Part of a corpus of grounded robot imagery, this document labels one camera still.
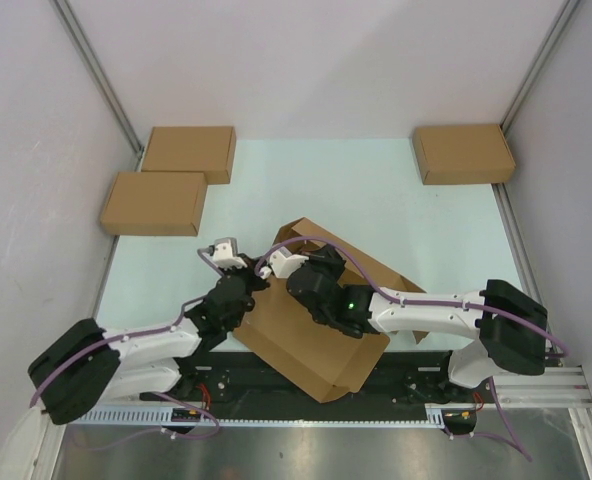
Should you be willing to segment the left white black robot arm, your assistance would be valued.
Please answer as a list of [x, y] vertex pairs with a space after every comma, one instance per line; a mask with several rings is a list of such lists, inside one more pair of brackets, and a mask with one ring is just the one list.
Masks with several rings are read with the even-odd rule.
[[225, 272], [207, 294], [184, 303], [178, 318], [144, 330], [109, 330], [93, 318], [76, 322], [29, 366], [35, 391], [56, 425], [71, 423], [100, 401], [140, 393], [183, 400], [197, 387], [191, 358], [227, 339], [255, 307], [253, 293], [268, 288], [271, 271]]

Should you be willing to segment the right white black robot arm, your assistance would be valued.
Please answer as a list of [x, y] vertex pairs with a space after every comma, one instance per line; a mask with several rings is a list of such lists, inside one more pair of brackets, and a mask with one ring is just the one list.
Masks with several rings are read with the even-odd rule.
[[280, 249], [272, 273], [314, 322], [360, 339], [405, 329], [450, 334], [469, 344], [448, 355], [437, 376], [439, 393], [460, 401], [484, 380], [501, 372], [539, 376], [546, 366], [547, 312], [503, 280], [466, 294], [432, 296], [340, 282], [344, 258], [326, 245], [304, 255]]

